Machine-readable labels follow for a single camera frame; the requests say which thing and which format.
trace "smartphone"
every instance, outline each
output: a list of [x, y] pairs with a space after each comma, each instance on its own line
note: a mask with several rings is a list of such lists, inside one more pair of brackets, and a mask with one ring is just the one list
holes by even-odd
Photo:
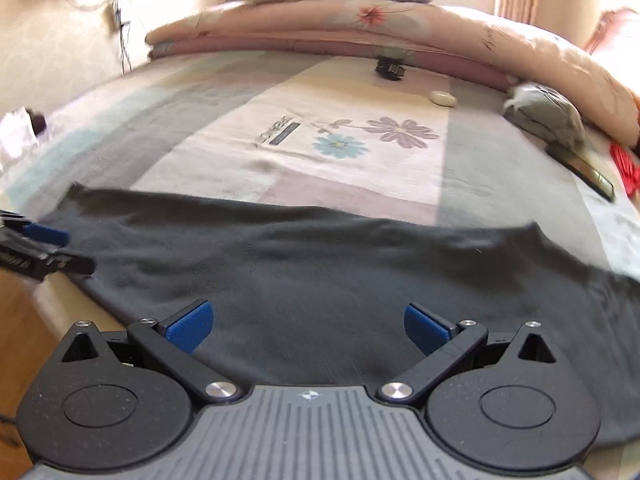
[[545, 151], [565, 168], [580, 177], [587, 186], [603, 197], [603, 199], [613, 202], [615, 196], [613, 184], [604, 178], [599, 171], [594, 170], [586, 161], [559, 142], [549, 143]]

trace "blue gripper pad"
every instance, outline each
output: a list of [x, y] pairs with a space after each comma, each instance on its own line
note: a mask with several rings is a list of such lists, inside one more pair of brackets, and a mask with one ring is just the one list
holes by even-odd
[[404, 333], [425, 355], [451, 341], [449, 330], [411, 305], [404, 310]]
[[213, 329], [213, 307], [209, 301], [169, 325], [164, 338], [183, 352], [191, 354]]
[[51, 244], [57, 247], [69, 245], [69, 233], [40, 224], [29, 224], [22, 229], [22, 234], [31, 240]]

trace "wooden floor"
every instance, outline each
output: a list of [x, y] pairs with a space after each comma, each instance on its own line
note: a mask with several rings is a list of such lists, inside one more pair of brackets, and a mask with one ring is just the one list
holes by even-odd
[[[56, 346], [20, 279], [0, 269], [0, 413], [15, 416], [20, 398]], [[11, 426], [0, 428], [19, 443]], [[0, 439], [0, 480], [14, 480], [31, 466], [22, 444]]]

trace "ribbed surface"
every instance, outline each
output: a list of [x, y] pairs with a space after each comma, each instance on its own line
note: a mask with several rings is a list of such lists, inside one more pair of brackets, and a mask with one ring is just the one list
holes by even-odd
[[[584, 480], [573, 469], [548, 476]], [[37, 467], [28, 480], [79, 476]], [[203, 411], [192, 433], [155, 462], [113, 480], [480, 480], [429, 439], [415, 413], [360, 387], [259, 386], [233, 406]]]

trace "white oval object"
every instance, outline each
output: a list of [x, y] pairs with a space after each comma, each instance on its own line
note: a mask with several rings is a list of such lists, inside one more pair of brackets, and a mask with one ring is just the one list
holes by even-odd
[[429, 99], [437, 105], [446, 106], [447, 108], [453, 108], [458, 104], [458, 100], [453, 95], [440, 90], [429, 92]]

